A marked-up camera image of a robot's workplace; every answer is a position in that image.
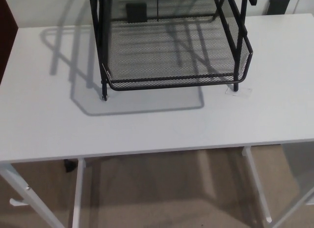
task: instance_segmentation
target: desk leg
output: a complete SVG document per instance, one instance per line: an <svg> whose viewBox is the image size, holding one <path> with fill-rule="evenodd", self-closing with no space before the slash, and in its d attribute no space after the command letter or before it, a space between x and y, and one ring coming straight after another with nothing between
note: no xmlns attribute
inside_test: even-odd
<svg viewBox="0 0 314 228"><path fill-rule="evenodd" d="M38 197L11 164L0 164L0 175L18 192L27 204L53 228L64 228L62 223Z"/></svg>
<svg viewBox="0 0 314 228"><path fill-rule="evenodd" d="M300 206L304 205L306 201L308 201L314 193L314 184L311 184L304 190L302 190L299 195L293 199L289 206L274 220L269 224L272 228L277 228L280 226L292 213L294 213Z"/></svg>
<svg viewBox="0 0 314 228"><path fill-rule="evenodd" d="M82 197L82 187L83 187L83 176L84 176L85 167L86 167L85 160L83 158L79 158L78 159L77 185L75 188L75 200L74 200L72 228L79 228L80 207L81 207L81 197Z"/></svg>
<svg viewBox="0 0 314 228"><path fill-rule="evenodd" d="M253 180L254 180L256 189L258 191L258 196L259 196L259 200L260 200L260 203L262 206L263 214L264 214L267 222L271 223L271 216L270 216L269 208L267 205L264 189L263 189L259 174L258 174L256 166L255 166L254 158L252 156L251 147L250 146L244 147L244 149L242 151L242 155L246 157L248 165L250 166Z"/></svg>

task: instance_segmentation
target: beige carpet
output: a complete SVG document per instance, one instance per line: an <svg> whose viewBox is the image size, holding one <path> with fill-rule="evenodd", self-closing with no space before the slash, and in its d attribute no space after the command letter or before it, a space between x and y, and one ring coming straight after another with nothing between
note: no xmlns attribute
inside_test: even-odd
<svg viewBox="0 0 314 228"><path fill-rule="evenodd" d="M253 148L271 215L298 193L280 146ZM82 228L263 227L241 149L156 153L88 159ZM71 227L76 172L62 161L14 165L66 227ZM30 207L12 207L15 191L0 178L0 228L46 228ZM314 227L314 206L283 225Z"/></svg>

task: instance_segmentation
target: desk top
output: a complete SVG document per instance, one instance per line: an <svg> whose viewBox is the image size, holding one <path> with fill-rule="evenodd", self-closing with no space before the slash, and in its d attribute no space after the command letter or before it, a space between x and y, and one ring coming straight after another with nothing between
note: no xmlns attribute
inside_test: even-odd
<svg viewBox="0 0 314 228"><path fill-rule="evenodd" d="M0 161L314 140L314 18L248 17L254 55L227 85L114 92L100 100L93 29L21 28L0 86Z"/></svg>

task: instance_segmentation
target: mesh shelf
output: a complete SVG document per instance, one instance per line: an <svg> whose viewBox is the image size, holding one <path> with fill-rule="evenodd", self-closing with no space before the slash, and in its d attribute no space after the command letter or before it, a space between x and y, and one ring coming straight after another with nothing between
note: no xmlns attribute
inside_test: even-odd
<svg viewBox="0 0 314 228"><path fill-rule="evenodd" d="M127 90L233 82L235 61L219 18L113 23L112 88ZM241 80L249 52L243 49Z"/></svg>
<svg viewBox="0 0 314 228"><path fill-rule="evenodd" d="M106 4L112 0L99 1ZM172 4L178 8L172 10ZM190 14L186 14L188 5ZM144 6L147 21L140 23L128 23L121 7L112 12L111 4L100 6L99 17L92 12L102 80L113 90L215 85L245 79L253 51L245 17L240 16L234 0L147 0Z"/></svg>

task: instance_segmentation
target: metal frame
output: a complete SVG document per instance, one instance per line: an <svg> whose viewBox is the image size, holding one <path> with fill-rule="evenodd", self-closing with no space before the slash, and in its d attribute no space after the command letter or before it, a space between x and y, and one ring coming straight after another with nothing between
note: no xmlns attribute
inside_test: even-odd
<svg viewBox="0 0 314 228"><path fill-rule="evenodd" d="M251 170L252 178L255 187L258 192L261 209L268 222L268 227L277 228L279 227L289 216L291 216L300 206L302 205L313 205L314 201L314 181L309 184L308 187L301 190L301 192L290 202L290 204L280 213L280 215L273 220L270 215L266 196L263 190L263 186L255 166L255 162L251 152L251 146L244 147L242 155L246 157L248 166Z"/></svg>
<svg viewBox="0 0 314 228"><path fill-rule="evenodd" d="M97 13L97 1L99 1L99 15ZM93 24L94 24L94 31L96 37L96 45L97 45L97 52L99 58L99 65L100 65L100 73L102 78L102 95L103 100L106 101L108 99L107 95L107 84L111 87L112 90L115 91L127 91L127 90L143 90L143 89L160 89L160 88L174 88L174 87L189 87L189 86L205 86L205 85L218 85L218 84L234 84L234 91L238 90L238 83L244 81L246 78L248 67L250 65L250 61L253 55L252 47L247 38L247 30L245 28L245 16L246 16L246 7L248 0L242 0L242 7L241 7L241 14L239 13L236 3L234 0L228 0L233 14L235 16L236 23L239 26L239 33L238 33L238 43L235 45L233 42L229 26L227 21L224 17L222 4L225 0L214 0L216 3L217 11L214 14L202 14L202 15L182 15L182 16L159 16L159 0L157 0L157 16L156 17L148 17L148 19L156 19L157 21L161 19L173 19L173 18L186 18L186 17L203 17L203 16L212 16L213 20L219 15L222 21L222 25L224 27L227 40L230 45L230 49L232 51L234 60L235 60L235 69L233 73L228 74L208 74L203 76L177 76L177 77L161 77L161 78L140 78L140 79L124 79L124 80L111 80L110 79L110 68L108 66L108 56L109 56L109 48L110 48L110 32L111 27L110 24L112 21L123 21L127 20L124 19L111 19L111 7L112 7L112 0L90 0L91 2L91 9L92 9L92 17L93 17ZM252 5L256 5L257 0L249 0ZM246 66L244 67L243 76L241 80L238 80L238 73L240 67L240 59L241 59L241 49L242 49L242 41L245 41L249 55L247 58ZM158 80L178 80L178 79L193 79L193 78L204 78L204 77L221 77L221 76L233 76L233 81L217 81L217 82L204 82L204 83L188 83L188 84L165 84L165 85L152 85L152 86L135 86L135 87L119 87L115 88L113 84L115 83L132 83L132 82L146 82L146 81L158 81Z"/></svg>
<svg viewBox="0 0 314 228"><path fill-rule="evenodd" d="M64 228L53 212L38 197L11 164L0 164L0 175L19 193L25 204L30 205L53 228Z"/></svg>
<svg viewBox="0 0 314 228"><path fill-rule="evenodd" d="M83 158L78 159L77 181L75 189L75 201L73 210L72 227L79 228L81 197L83 186L83 175L86 167ZM0 164L0 176L2 176L16 192L23 198L22 201L10 199L13 206L30 205L38 215L44 219L52 228L65 228L65 226L57 219L45 203L38 197L22 176L13 168L11 164Z"/></svg>
<svg viewBox="0 0 314 228"><path fill-rule="evenodd" d="M276 218L272 220L270 211L267 205L265 193L263 191L262 183L259 178L258 171L251 152L251 146L243 148L242 155L246 157L248 166L251 170L252 178L256 186L258 197L261 203L263 215L268 222L268 227L277 228L280 226L291 214L293 214L300 206L307 204L312 205L314 201L314 182L307 188L304 188L299 195L294 198L289 206ZM83 175L86 168L84 158L78 159L78 171L75 190L75 202L73 211L73 228L79 228L80 210L81 210L81 196L83 186ZM11 164L0 164L0 176L2 176L23 198L22 202L10 200L14 206L30 205L52 228L65 228L64 225L56 218L45 203L38 197L33 189L27 184L22 176L13 168Z"/></svg>

